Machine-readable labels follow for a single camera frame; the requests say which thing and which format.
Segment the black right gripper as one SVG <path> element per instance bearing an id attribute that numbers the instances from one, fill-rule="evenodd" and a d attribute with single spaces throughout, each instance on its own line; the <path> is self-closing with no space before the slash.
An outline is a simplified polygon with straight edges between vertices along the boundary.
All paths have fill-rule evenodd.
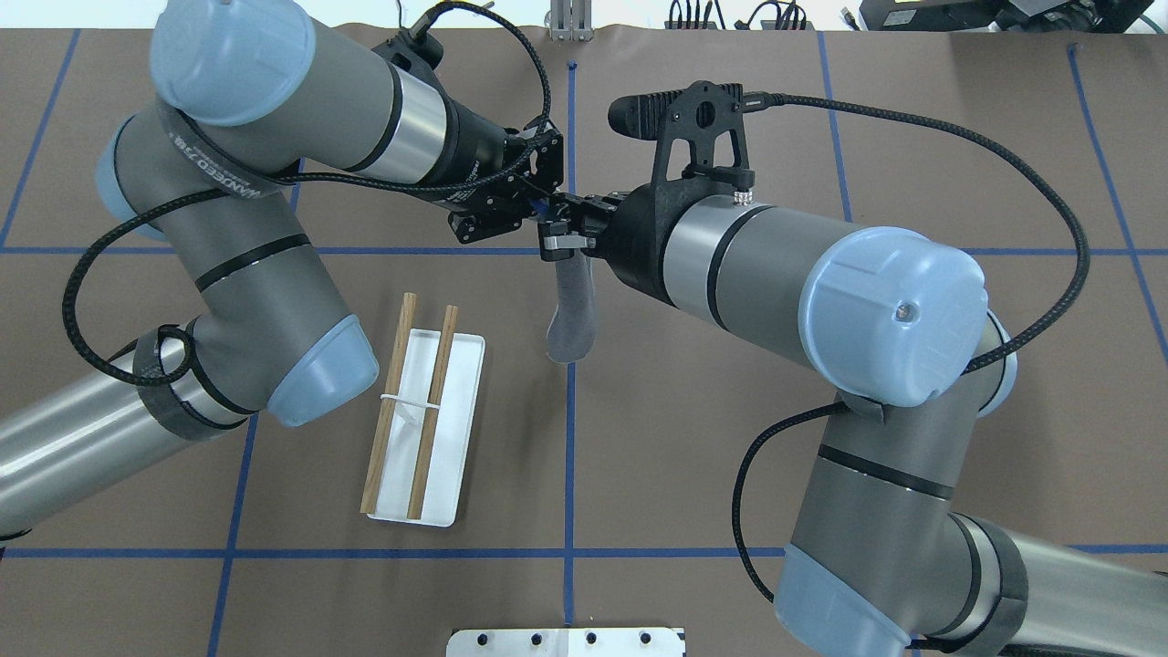
<path id="1" fill-rule="evenodd" d="M 547 199 L 543 222 L 566 224 L 568 234 L 538 237 L 538 258 L 554 263 L 591 249 L 589 254 L 609 262 L 627 288 L 669 302 L 662 274 L 666 240 L 684 212 L 721 192 L 719 182 L 644 184 L 604 196 L 555 192 Z"/>

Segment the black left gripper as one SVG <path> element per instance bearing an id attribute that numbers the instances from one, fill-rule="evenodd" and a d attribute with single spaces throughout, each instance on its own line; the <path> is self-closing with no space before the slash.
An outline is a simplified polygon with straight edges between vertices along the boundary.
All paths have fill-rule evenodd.
<path id="1" fill-rule="evenodd" d="M 537 216 L 563 182 L 564 141 L 538 118 L 522 130 L 486 120 L 459 101 L 447 101 L 447 134 L 438 159 L 438 184 L 475 184 L 438 192 L 460 243 L 484 241 L 521 228 Z"/>

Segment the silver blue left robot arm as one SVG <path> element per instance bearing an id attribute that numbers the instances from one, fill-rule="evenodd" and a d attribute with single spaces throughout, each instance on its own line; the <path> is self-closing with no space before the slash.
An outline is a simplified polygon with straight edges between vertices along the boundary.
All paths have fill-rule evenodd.
<path id="1" fill-rule="evenodd" d="M 69 275 L 61 303 L 72 348 L 92 368 L 4 419 L 4 544 L 172 454 L 271 412 L 299 427 L 354 399 L 378 364 L 284 191 L 359 184 L 438 205 L 467 241 L 517 229 L 558 184 L 534 174 L 558 133 L 551 88 L 538 115 L 505 129 L 434 77 L 434 5 L 412 28 L 364 48 L 293 1 L 171 1 L 151 35 L 150 108 L 100 154 L 100 199 L 119 224 Z M 133 230 L 171 243 L 207 310 L 164 324 L 114 357 L 79 333 L 79 286 L 100 250 Z"/>

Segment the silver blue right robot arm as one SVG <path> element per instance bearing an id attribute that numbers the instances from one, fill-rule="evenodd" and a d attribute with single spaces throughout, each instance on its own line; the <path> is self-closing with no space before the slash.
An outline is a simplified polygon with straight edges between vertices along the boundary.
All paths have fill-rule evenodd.
<path id="1" fill-rule="evenodd" d="M 591 255 L 837 390 L 773 592 L 786 631 L 825 656 L 1009 649 L 1164 655 L 1164 576 L 951 510 L 976 419 L 1017 366 L 982 270 L 951 245 L 697 180 L 535 203 L 555 258 Z"/>

